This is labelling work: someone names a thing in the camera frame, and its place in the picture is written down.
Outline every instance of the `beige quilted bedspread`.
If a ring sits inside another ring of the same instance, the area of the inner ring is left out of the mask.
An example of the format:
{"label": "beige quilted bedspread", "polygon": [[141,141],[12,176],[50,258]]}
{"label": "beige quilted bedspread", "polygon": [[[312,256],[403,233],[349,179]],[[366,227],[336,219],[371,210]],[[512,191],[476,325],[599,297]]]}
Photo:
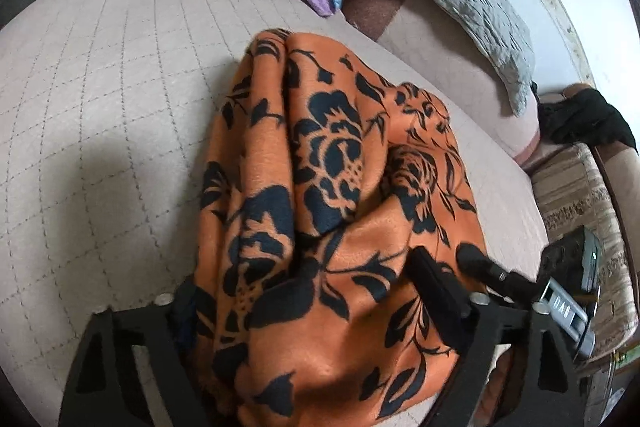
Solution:
{"label": "beige quilted bedspread", "polygon": [[[269,26],[342,40],[447,102],[301,0],[39,0],[0,32],[0,365],[43,427],[92,310],[148,303],[193,270],[207,126]],[[546,233],[529,179],[449,110],[491,256],[534,275]],[[386,425],[416,425],[427,407]]]}

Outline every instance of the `striped cushion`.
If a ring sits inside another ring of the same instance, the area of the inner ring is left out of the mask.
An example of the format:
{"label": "striped cushion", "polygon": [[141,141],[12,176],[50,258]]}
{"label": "striped cushion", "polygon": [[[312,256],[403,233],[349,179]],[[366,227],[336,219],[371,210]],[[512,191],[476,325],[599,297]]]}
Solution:
{"label": "striped cushion", "polygon": [[604,247],[592,359],[604,357],[636,331],[638,312],[620,224],[602,175],[589,148],[578,143],[558,153],[531,181],[549,241],[584,225]]}

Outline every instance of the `stitched grid pattern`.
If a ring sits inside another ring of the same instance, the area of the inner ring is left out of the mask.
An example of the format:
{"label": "stitched grid pattern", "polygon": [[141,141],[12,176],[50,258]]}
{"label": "stitched grid pattern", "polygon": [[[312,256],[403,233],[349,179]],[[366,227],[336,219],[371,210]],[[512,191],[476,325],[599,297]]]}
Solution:
{"label": "stitched grid pattern", "polygon": [[39,0],[0,32],[0,365],[43,427],[92,311],[193,271],[207,129],[250,38],[336,24],[301,0]]}

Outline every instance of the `orange blanket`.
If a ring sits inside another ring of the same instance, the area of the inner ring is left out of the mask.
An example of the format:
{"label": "orange blanket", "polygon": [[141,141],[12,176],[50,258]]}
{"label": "orange blanket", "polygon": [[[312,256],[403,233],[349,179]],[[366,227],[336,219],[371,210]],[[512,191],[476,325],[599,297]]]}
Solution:
{"label": "orange blanket", "polygon": [[456,363],[402,276],[424,246],[485,250],[449,113],[344,45],[260,33],[215,118],[190,363],[247,427],[369,426]]}

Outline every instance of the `black cloth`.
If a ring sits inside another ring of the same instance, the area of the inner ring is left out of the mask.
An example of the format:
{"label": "black cloth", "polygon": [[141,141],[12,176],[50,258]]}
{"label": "black cloth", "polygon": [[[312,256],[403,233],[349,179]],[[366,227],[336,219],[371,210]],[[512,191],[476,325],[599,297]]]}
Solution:
{"label": "black cloth", "polygon": [[538,120],[540,135],[554,143],[595,146],[619,141],[638,151],[629,124],[596,89],[584,89],[562,102],[541,103]]}

